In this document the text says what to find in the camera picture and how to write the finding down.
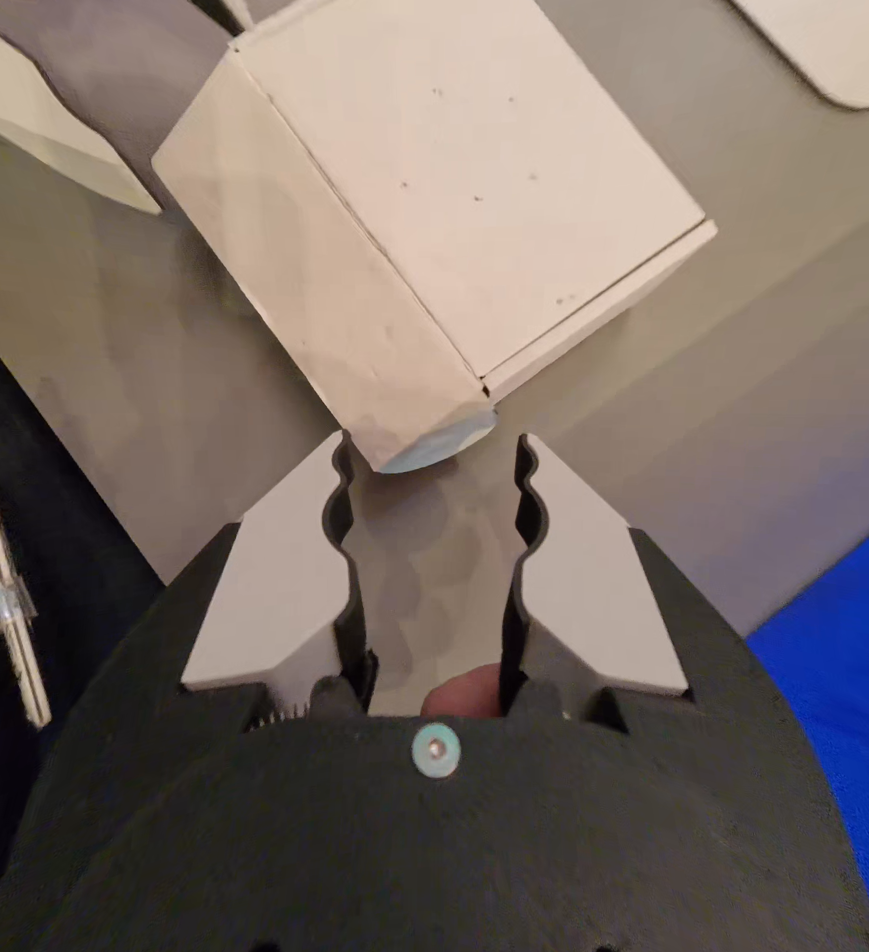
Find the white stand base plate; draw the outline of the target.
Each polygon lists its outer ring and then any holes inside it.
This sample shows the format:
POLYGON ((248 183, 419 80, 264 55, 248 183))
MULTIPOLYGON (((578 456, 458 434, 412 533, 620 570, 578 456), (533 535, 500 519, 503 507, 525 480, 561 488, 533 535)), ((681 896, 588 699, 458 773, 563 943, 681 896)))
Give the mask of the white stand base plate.
POLYGON ((734 1, 827 101, 869 110, 869 1, 734 1))

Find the silver metal clasp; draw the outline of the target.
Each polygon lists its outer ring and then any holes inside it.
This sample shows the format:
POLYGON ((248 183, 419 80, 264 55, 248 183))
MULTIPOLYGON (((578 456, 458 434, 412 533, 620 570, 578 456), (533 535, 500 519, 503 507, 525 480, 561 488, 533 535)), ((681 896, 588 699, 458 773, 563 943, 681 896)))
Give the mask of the silver metal clasp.
POLYGON ((17 570, 0 517, 0 638, 12 664, 28 721, 38 731, 52 722, 52 710, 32 641, 36 609, 17 570))

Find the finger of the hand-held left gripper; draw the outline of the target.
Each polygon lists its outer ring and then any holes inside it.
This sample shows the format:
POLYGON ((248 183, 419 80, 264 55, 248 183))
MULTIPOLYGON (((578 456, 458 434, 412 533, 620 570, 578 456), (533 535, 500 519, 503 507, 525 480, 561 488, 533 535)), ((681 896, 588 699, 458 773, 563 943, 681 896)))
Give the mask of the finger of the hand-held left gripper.
POLYGON ((115 149, 77 119, 37 66, 1 37, 0 137, 104 197, 160 214, 154 197, 115 149))
POLYGON ((199 9, 228 35, 240 35, 254 26, 245 1, 191 1, 190 5, 199 9))

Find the white cardboard box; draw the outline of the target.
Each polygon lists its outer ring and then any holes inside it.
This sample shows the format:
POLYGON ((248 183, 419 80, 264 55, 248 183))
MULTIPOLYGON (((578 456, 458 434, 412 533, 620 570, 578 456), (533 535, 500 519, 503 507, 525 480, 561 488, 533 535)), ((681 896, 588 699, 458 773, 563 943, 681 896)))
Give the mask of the white cardboard box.
POLYGON ((363 457, 452 457, 717 232, 535 2, 294 2, 153 158, 363 457))

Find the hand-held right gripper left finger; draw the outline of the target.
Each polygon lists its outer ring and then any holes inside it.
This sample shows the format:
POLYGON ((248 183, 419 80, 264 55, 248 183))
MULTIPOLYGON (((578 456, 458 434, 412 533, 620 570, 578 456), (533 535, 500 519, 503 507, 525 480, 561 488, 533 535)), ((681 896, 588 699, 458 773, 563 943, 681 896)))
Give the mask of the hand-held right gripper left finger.
POLYGON ((343 679, 368 712, 377 657, 368 645, 354 560, 351 443, 338 430, 238 524, 183 668, 205 691, 261 684, 278 716, 304 716, 324 679, 343 679))

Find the person's right hand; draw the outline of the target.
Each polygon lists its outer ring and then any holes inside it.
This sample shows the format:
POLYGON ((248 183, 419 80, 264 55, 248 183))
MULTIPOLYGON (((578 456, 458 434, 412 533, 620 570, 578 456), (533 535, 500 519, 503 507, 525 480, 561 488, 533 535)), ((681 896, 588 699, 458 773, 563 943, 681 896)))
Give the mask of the person's right hand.
POLYGON ((494 719, 503 715, 499 662, 479 665, 432 688, 420 708, 428 720, 494 719))

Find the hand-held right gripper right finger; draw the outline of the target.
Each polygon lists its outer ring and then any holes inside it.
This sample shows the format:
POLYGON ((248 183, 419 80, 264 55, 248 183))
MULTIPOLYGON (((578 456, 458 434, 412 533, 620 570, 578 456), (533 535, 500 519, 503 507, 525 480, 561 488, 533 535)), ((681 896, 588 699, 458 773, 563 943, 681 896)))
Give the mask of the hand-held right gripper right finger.
POLYGON ((568 720, 591 720, 607 688, 685 698, 629 522, 533 434, 518 439, 514 483, 523 551, 502 622, 503 713, 528 682, 552 687, 568 720))

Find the blue plastic bin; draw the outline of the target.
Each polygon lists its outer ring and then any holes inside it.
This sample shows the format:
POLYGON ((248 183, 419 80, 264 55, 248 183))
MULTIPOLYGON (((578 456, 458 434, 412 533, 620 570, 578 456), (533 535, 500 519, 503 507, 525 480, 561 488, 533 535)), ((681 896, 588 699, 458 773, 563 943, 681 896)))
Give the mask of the blue plastic bin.
POLYGON ((749 637, 835 794, 869 892, 869 536, 749 637))

